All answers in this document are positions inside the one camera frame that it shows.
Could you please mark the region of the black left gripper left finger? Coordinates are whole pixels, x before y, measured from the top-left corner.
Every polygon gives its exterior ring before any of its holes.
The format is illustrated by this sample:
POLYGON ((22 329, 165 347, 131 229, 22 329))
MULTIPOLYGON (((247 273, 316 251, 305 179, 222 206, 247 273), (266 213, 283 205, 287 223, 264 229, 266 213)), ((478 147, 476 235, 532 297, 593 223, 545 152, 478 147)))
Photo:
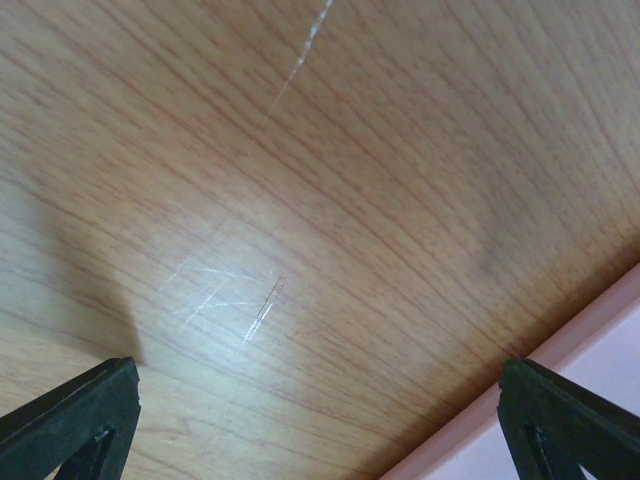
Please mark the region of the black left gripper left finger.
POLYGON ((111 358, 1 418, 3 479, 119 479, 141 406, 133 358, 111 358))

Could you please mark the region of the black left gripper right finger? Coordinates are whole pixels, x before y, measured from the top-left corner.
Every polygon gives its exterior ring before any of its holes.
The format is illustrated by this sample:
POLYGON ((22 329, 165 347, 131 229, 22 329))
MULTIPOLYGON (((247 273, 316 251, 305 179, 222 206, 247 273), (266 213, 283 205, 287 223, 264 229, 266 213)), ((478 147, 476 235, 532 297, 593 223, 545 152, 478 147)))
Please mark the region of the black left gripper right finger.
POLYGON ((505 362, 497 414, 521 479, 637 479, 639 417, 525 358, 505 362))

